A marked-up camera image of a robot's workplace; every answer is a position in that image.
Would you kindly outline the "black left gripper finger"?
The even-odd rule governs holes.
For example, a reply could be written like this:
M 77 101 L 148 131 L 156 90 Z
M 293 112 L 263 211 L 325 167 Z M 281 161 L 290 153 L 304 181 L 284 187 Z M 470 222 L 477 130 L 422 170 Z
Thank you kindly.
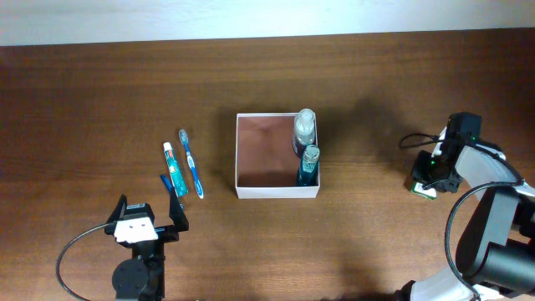
M 124 216 L 127 206 L 127 196 L 125 194 L 122 194 L 118 200 L 117 205 L 115 206 L 115 209 L 112 211 L 110 217 L 107 219 L 107 223 L 119 221 Z
M 173 221 L 173 224 L 168 227 L 170 232 L 178 233 L 189 230 L 189 222 L 184 210 L 181 207 L 178 197 L 173 193 L 170 194 L 169 218 Z

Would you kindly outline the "green white soap box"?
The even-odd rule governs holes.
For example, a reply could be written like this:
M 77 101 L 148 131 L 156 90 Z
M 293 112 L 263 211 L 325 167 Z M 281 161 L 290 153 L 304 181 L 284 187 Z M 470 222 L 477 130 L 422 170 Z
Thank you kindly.
M 413 183 L 410 192 L 428 200 L 435 200 L 437 198 L 437 191 L 434 188 L 425 189 L 424 185 L 417 181 Z

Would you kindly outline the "blue mouthwash bottle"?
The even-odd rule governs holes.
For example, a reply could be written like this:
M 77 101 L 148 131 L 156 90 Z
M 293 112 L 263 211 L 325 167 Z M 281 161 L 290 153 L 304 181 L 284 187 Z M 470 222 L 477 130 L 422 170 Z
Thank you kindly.
M 308 145 L 302 154 L 297 175 L 297 186 L 316 186 L 320 150 L 316 145 Z

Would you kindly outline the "purple foam soap bottle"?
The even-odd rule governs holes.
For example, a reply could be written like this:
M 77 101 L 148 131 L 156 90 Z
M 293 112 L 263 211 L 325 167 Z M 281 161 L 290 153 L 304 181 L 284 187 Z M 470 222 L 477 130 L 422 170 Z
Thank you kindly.
M 293 150 L 301 157 L 308 145 L 313 145 L 316 138 L 316 116 L 311 109 L 302 109 L 294 118 Z

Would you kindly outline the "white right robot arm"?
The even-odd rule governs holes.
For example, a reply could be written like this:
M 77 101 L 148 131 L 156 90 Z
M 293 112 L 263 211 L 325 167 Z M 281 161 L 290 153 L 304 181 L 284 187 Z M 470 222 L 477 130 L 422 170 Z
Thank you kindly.
M 470 189 L 446 221 L 447 266 L 395 292 L 397 300 L 497 300 L 534 294 L 534 189 L 481 137 L 482 118 L 449 116 L 433 151 L 421 150 L 411 170 L 411 193 L 429 200 L 440 192 Z

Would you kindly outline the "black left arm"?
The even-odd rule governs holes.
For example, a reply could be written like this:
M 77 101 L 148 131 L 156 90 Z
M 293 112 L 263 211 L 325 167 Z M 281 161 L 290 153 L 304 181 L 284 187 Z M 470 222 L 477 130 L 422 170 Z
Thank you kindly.
M 165 245 L 179 240 L 189 222 L 176 194 L 170 194 L 171 225 L 155 226 L 148 203 L 130 205 L 122 195 L 107 220 L 104 233 L 131 250 L 131 258 L 120 263 L 112 275 L 115 299 L 120 301 L 162 300 L 165 297 Z

